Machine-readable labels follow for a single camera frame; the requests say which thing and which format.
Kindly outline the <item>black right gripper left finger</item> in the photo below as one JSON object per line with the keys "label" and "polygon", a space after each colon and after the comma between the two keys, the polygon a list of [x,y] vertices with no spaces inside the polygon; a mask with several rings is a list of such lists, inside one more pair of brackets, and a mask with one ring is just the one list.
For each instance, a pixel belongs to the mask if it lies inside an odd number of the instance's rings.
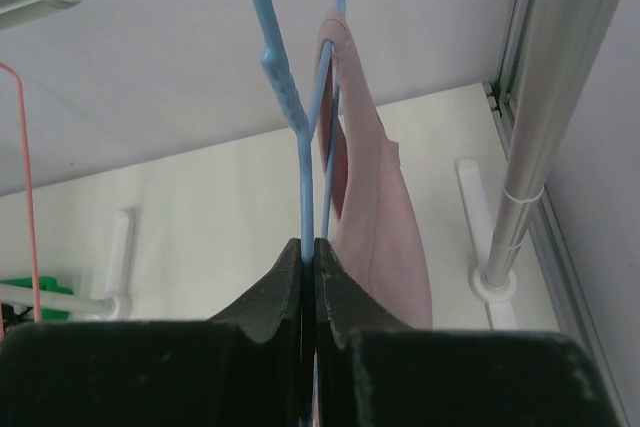
{"label": "black right gripper left finger", "polygon": [[300,243],[211,318],[22,325],[1,344],[5,426],[295,426],[308,411]]}

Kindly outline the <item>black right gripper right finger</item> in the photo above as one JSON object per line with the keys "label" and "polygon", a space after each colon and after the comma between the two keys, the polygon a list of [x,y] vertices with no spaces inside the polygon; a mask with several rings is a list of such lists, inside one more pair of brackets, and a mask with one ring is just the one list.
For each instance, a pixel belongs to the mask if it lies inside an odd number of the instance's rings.
{"label": "black right gripper right finger", "polygon": [[603,380],[551,332],[417,330],[315,245],[323,426],[615,426]]}

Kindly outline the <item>mauve tank top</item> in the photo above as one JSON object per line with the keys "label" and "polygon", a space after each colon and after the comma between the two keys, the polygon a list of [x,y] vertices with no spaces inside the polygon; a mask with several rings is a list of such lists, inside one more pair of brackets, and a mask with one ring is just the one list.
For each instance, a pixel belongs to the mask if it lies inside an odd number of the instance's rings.
{"label": "mauve tank top", "polygon": [[417,329],[433,326],[428,269],[399,145],[388,138],[345,15],[325,15],[318,42],[331,42],[331,71],[317,122],[322,165],[332,174],[334,252],[382,307]]}

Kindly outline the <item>blue wire hanger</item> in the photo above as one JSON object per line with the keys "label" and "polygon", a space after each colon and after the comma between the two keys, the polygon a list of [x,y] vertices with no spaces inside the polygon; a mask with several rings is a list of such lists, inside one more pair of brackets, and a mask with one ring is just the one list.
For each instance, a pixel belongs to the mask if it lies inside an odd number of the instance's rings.
{"label": "blue wire hanger", "polygon": [[330,73],[333,45],[321,44],[319,71],[315,75],[309,109],[300,100],[291,74],[286,48],[272,0],[252,0],[264,37],[261,65],[282,113],[296,136],[300,173],[302,315],[301,315],[301,426],[313,424],[315,380],[314,195],[311,142],[320,114],[323,89]]}

